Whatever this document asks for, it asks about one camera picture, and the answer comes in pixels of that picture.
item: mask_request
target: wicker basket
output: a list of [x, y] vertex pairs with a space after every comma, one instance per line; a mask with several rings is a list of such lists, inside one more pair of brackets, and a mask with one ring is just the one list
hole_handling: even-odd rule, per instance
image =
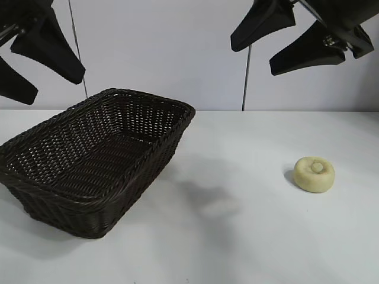
[[36, 220], [101, 238], [174, 155], [193, 107], [109, 89], [0, 147], [0, 182]]

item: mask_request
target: rectangular basket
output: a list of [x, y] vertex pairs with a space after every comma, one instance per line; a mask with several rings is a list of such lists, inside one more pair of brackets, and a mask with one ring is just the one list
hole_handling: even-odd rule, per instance
[[175, 153], [193, 107], [109, 89], [0, 146], [0, 182], [36, 220], [101, 238]]

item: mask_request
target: white backdrop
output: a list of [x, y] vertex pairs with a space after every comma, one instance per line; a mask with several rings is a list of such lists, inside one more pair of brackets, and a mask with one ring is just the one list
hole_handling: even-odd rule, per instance
[[251, 0], [71, 0], [90, 94], [131, 88], [241, 110], [247, 51], [230, 35]]
[[[71, 0], [89, 95], [130, 88], [191, 103], [197, 109], [241, 110], [247, 51], [234, 53], [229, 36], [252, 0]], [[68, 0], [53, 4], [76, 52]], [[247, 110], [379, 110], [379, 52], [359, 60], [346, 53], [339, 66], [319, 66], [272, 76], [270, 58], [298, 38], [313, 17], [296, 5], [297, 26], [252, 47]], [[379, 48], [379, 16], [364, 24]], [[0, 56], [39, 88], [33, 106], [0, 97], [0, 108], [65, 109], [85, 98], [43, 65]]]

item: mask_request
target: woven pattern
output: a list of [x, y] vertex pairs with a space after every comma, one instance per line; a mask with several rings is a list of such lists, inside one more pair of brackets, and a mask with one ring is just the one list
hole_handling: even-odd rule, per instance
[[0, 182], [36, 220], [101, 238], [175, 153], [193, 107], [109, 89], [0, 147]]

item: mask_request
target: black clamp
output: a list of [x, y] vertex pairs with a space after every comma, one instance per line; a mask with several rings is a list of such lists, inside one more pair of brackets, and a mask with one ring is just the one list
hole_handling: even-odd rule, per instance
[[[11, 51], [54, 70], [68, 81], [82, 82], [85, 68], [68, 45], [53, 0], [0, 0], [0, 46], [16, 36]], [[0, 95], [31, 105], [38, 90], [0, 58]]]

